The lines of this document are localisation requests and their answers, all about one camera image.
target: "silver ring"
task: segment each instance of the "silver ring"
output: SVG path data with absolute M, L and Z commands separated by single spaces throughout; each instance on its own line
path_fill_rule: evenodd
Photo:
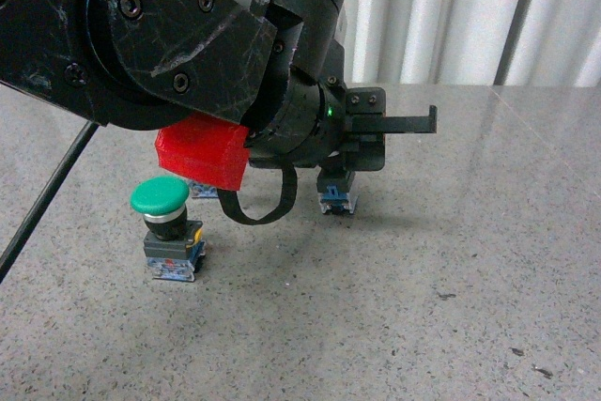
M 144 214 L 144 219 L 146 221 L 148 221 L 149 223 L 153 223 L 153 224 L 165 224 L 165 223 L 169 223 L 170 221 L 175 220 L 175 218 L 177 218 L 179 215 L 181 215 L 185 209 L 186 209 L 186 204 L 184 204 L 177 210 L 172 211 L 171 213 L 167 213 L 166 215 L 153 216 L 153 215 Z

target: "concrete floor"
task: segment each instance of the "concrete floor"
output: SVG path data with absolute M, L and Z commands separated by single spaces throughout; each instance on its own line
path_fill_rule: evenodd
M 0 285 L 0 399 L 601 399 L 601 90 L 387 90 L 439 134 L 389 136 L 352 218 L 308 170 L 277 224 L 190 200 L 193 284 L 150 278 L 129 207 L 154 133 L 100 130 Z M 0 89 L 2 249 L 82 125 Z

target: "white curtain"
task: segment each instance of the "white curtain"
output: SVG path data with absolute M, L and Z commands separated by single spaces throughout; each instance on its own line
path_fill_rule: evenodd
M 601 0 L 346 0 L 345 10 L 349 81 L 601 81 Z

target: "screw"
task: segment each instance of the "screw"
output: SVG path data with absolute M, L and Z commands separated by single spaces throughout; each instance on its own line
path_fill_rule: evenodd
M 119 0 L 119 9 L 123 16 L 128 19 L 138 19 L 142 16 L 141 0 Z
M 285 47 L 284 42 L 277 40 L 273 43 L 273 52 L 275 54 L 281 54 L 284 51 L 284 47 Z
M 87 85 L 90 80 L 85 68 L 77 63 L 71 63 L 68 65 L 65 69 L 64 75 L 65 82 L 74 88 L 81 88 L 82 86 Z
M 190 87 L 190 79 L 183 72 L 177 74 L 173 78 L 173 89 L 176 90 L 176 93 L 184 94 L 186 91 L 188 91 L 189 87 Z
M 205 13 L 209 13 L 213 6 L 215 5 L 215 0 L 198 0 L 198 6 Z

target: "red block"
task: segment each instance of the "red block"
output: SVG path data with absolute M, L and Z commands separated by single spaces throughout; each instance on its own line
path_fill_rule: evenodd
M 159 166 L 179 176 L 217 188 L 238 191 L 250 150 L 248 128 L 193 113 L 159 131 L 155 148 Z

